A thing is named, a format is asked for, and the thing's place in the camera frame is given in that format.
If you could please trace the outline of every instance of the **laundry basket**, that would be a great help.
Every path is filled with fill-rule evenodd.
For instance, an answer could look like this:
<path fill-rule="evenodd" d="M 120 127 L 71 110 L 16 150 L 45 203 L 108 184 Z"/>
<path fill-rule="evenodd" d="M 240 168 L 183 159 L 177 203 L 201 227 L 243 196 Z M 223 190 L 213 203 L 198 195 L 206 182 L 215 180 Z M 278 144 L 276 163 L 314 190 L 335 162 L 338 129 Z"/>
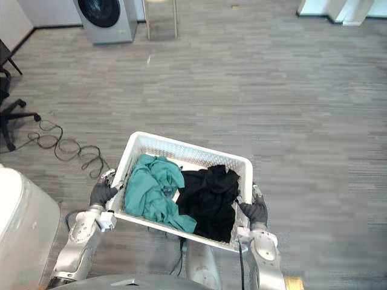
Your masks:
<path fill-rule="evenodd" d="M 149 221 L 143 217 L 136 217 L 125 212 L 123 208 L 126 185 L 128 183 L 133 166 L 136 164 L 141 154 L 154 156 L 165 156 L 178 166 L 183 166 L 183 170 L 206 169 L 217 164 L 226 165 L 226 169 L 234 170 L 239 176 L 239 190 L 243 200 L 247 203 L 252 202 L 252 183 L 253 183 L 253 166 L 251 162 L 243 157 L 231 155 L 188 143 L 168 139 L 165 137 L 148 134 L 144 132 L 133 133 L 126 145 L 123 156 L 120 160 L 117 173 L 112 182 L 112 187 L 119 182 L 124 184 L 114 198 L 107 204 L 107 210 L 114 210 L 116 218 L 123 219 L 147 227 L 156 228 L 161 231 L 185 237 L 212 247 L 222 248 L 229 251 L 238 251 L 237 228 L 248 227 L 248 219 L 244 216 L 240 208 L 234 202 L 235 223 L 231 232 L 230 243 L 218 242 L 212 239 L 198 236 L 196 234 L 186 233 L 165 224 Z"/>

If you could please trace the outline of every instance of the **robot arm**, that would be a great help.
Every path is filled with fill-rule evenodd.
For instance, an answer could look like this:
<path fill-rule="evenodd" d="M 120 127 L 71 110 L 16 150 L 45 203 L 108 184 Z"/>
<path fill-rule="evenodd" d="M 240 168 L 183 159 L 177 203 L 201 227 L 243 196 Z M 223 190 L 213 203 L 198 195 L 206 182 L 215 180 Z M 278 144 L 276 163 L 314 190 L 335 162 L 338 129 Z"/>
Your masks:
<path fill-rule="evenodd" d="M 259 188 L 253 186 L 255 202 L 238 204 L 250 219 L 250 245 L 248 262 L 250 268 L 250 289 L 286 290 L 281 271 L 281 255 L 277 249 L 277 237 L 267 229 L 267 207 Z"/>
<path fill-rule="evenodd" d="M 108 172 L 107 175 L 103 175 L 94 186 L 89 209 L 77 214 L 67 243 L 57 258 L 53 277 L 47 289 L 86 279 L 102 233 L 115 227 L 117 219 L 113 212 L 105 211 L 105 204 L 122 185 L 108 187 L 107 180 L 110 174 Z"/>

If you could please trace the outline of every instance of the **green cloth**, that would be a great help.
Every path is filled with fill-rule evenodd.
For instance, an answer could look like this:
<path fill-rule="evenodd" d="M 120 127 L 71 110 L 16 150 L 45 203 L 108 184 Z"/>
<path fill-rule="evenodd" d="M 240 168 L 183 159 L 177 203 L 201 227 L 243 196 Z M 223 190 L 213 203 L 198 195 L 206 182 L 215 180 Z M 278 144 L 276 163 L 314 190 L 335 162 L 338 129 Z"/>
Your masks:
<path fill-rule="evenodd" d="M 172 197 L 177 188 L 184 187 L 179 167 L 167 158 L 143 154 L 133 168 L 125 192 L 125 211 L 161 222 L 187 233 L 193 233 L 196 221 L 179 215 Z"/>

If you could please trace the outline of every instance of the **power cord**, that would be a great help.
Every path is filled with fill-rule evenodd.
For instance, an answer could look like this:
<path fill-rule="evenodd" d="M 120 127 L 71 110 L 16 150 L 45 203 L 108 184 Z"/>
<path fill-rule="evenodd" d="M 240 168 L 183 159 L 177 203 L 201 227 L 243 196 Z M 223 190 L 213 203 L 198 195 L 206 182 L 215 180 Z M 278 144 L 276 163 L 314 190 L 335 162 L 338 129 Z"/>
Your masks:
<path fill-rule="evenodd" d="M 172 271 L 169 273 L 169 275 L 172 275 L 172 273 L 177 269 L 177 265 L 180 263 L 180 269 L 179 269 L 179 272 L 177 273 L 176 277 L 178 277 L 181 273 L 181 270 L 183 269 L 183 245 L 184 245 L 184 241 L 186 239 L 181 237 L 180 238 L 180 258 L 177 260 L 174 268 L 172 269 Z"/>
<path fill-rule="evenodd" d="M 243 256 L 242 256 L 242 246 L 238 238 L 239 244 L 239 260 L 241 261 L 241 279 L 242 279 L 242 290 L 244 290 L 244 267 L 243 267 Z"/>
<path fill-rule="evenodd" d="M 93 158 L 82 164 L 81 169 L 86 170 L 90 164 L 99 163 L 99 168 L 90 171 L 89 176 L 92 179 L 98 178 L 102 174 L 102 170 L 106 165 L 110 169 L 109 164 L 104 158 L 102 158 L 101 150 L 94 145 L 81 146 L 76 140 L 70 138 L 63 138 L 63 128 L 58 124 L 55 124 L 49 120 L 42 120 L 39 123 L 39 128 L 42 131 L 50 132 L 54 129 L 59 130 L 59 136 L 53 134 L 40 135 L 38 132 L 30 132 L 27 137 L 29 141 L 17 147 L 14 151 L 23 148 L 24 146 L 34 142 L 40 148 L 51 149 L 54 148 L 54 155 L 58 160 L 70 161 L 75 158 L 84 158 L 87 155 L 93 156 Z M 11 153 L 14 151 L 3 151 L 0 154 Z"/>

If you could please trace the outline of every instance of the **washing machine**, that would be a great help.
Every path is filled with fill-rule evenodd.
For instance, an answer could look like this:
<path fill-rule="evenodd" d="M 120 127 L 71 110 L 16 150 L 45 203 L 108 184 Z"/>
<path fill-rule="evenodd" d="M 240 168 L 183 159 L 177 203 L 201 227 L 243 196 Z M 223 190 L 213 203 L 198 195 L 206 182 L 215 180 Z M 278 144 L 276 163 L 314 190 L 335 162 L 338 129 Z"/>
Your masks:
<path fill-rule="evenodd" d="M 137 29 L 134 0 L 74 0 L 94 44 L 132 42 Z"/>

